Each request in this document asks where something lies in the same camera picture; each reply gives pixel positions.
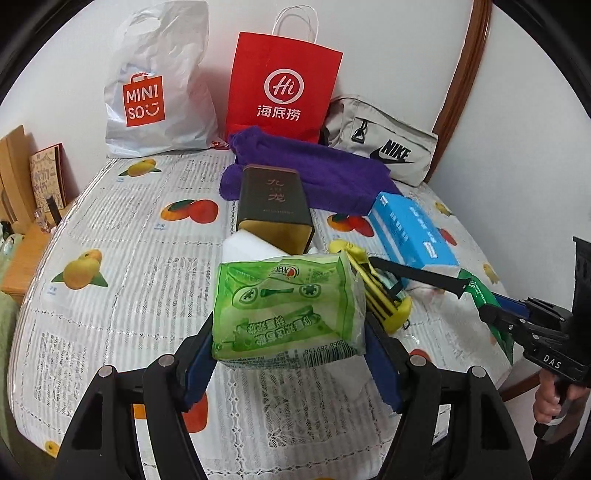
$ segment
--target haidilao logo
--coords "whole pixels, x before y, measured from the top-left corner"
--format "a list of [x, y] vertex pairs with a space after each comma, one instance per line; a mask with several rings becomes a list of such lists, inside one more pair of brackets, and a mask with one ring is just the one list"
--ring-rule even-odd
[[271, 72], [265, 80], [265, 94], [271, 102], [288, 105], [304, 93], [304, 79], [291, 69]]

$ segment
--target white bedsheet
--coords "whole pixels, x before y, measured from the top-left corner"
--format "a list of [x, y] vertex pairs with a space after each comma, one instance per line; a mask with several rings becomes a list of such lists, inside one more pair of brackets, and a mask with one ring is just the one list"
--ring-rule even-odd
[[[210, 286], [221, 243], [236, 222], [236, 202], [222, 200], [218, 189], [234, 156], [208, 150], [154, 159], [161, 171], [137, 177], [120, 175], [135, 160], [108, 162], [60, 225], [25, 298], [8, 393], [18, 428], [40, 448], [63, 440], [100, 366], [141, 368], [174, 352], [199, 331], [213, 307]], [[400, 187], [452, 236], [462, 266], [504, 293], [485, 275], [486, 258], [470, 235], [453, 215], [437, 208], [435, 202], [441, 202], [434, 193], [425, 185]], [[163, 208], [184, 199], [216, 202], [216, 220], [162, 220]], [[319, 250], [341, 237], [385, 255], [377, 236], [332, 229], [331, 213], [313, 211]], [[102, 253], [100, 273], [107, 287], [71, 290], [52, 283], [66, 264], [90, 249]], [[410, 326], [397, 337], [409, 351], [425, 350], [438, 367], [466, 371], [481, 365], [497, 384], [510, 370], [468, 296], [458, 300], [432, 289], [415, 290]], [[365, 480], [377, 474], [398, 422], [373, 381], [349, 399], [326, 367], [241, 371], [218, 365], [207, 400], [207, 426], [191, 439], [210, 478], [280, 474], [294, 480]], [[158, 478], [146, 422], [136, 424], [146, 476]], [[444, 422], [438, 431], [445, 431]]]

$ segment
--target purple towel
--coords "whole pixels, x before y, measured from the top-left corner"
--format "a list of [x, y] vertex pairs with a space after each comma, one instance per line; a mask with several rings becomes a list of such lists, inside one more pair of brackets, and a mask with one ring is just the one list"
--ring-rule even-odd
[[292, 168], [300, 173], [308, 207], [367, 215], [379, 192], [398, 193], [386, 165], [335, 148], [275, 137], [250, 127], [230, 136], [236, 163], [223, 173], [220, 195], [238, 200], [246, 165]]

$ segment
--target human hand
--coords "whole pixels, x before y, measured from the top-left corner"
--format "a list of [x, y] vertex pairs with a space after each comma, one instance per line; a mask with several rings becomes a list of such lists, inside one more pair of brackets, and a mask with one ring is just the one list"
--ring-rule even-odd
[[[558, 404], [560, 398], [556, 392], [554, 382], [556, 375], [547, 370], [540, 370], [540, 386], [535, 393], [534, 402], [534, 418], [540, 423], [548, 423], [560, 413], [561, 406]], [[569, 400], [576, 400], [586, 395], [588, 388], [580, 387], [578, 385], [569, 386], [566, 397]]]

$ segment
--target screw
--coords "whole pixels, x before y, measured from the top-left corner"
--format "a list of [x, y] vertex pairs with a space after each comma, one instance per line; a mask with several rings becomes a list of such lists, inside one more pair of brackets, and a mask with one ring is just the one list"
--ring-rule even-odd
[[160, 365], [161, 367], [169, 367], [173, 363], [174, 355], [170, 355], [169, 353], [158, 358], [158, 365]]
[[478, 365], [475, 367], [472, 367], [472, 370], [470, 370], [472, 372], [472, 375], [474, 375], [477, 378], [484, 378], [486, 377], [486, 370], [484, 370], [482, 367], [479, 367]]
[[425, 365], [427, 365], [427, 360], [425, 359], [425, 357], [420, 356], [420, 355], [413, 355], [410, 358], [410, 362], [415, 366], [415, 367], [424, 367]]
[[113, 373], [113, 367], [110, 365], [103, 365], [99, 368], [99, 377], [105, 378]]

